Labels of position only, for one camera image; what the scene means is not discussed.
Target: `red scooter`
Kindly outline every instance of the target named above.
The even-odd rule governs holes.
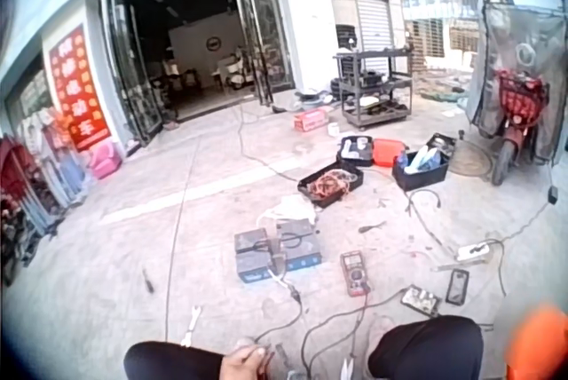
[[[502,69],[498,71],[498,76],[505,130],[503,146],[491,177],[491,183],[495,186],[503,183],[521,149],[531,145],[540,114],[548,104],[549,89],[549,85],[540,78],[531,78],[527,73]]]

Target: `rolling cart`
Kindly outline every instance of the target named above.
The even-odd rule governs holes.
[[[394,70],[395,58],[408,58],[408,73]],[[361,74],[358,67],[352,72],[343,71],[342,65],[348,60],[358,65],[364,59],[387,58],[389,72],[383,76]],[[339,70],[339,95],[341,110],[348,123],[364,131],[369,125],[385,123],[406,118],[412,113],[412,51],[403,49],[385,49],[383,51],[354,51],[337,53],[335,56]],[[394,97],[397,89],[410,89],[408,106],[399,104]],[[349,95],[354,96],[354,106],[346,104]],[[361,98],[374,95],[375,103],[361,106]]]

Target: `chair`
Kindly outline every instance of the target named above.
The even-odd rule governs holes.
[[[116,152],[112,140],[107,139],[91,150],[89,168],[98,180],[114,173],[122,164],[121,156]]]

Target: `sign board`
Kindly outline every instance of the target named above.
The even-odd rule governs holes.
[[[61,104],[69,122],[71,139],[79,152],[110,137],[92,82],[85,48],[83,25],[80,25],[50,49],[51,73]]]

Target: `hand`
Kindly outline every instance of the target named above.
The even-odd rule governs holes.
[[[267,356],[266,349],[256,344],[241,347],[223,358],[219,380],[256,380],[266,370]]]

